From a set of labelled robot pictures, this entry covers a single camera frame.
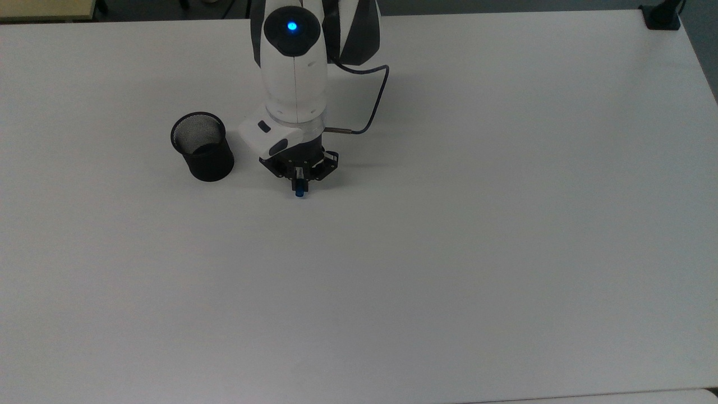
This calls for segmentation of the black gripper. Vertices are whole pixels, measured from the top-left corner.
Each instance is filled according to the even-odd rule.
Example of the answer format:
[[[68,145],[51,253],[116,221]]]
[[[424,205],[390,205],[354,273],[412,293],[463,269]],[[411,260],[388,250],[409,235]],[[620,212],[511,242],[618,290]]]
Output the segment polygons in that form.
[[[323,147],[321,138],[287,148],[269,159],[259,162],[276,177],[289,179],[292,191],[297,181],[306,181],[310,189],[312,181],[322,181],[338,168],[339,154]]]

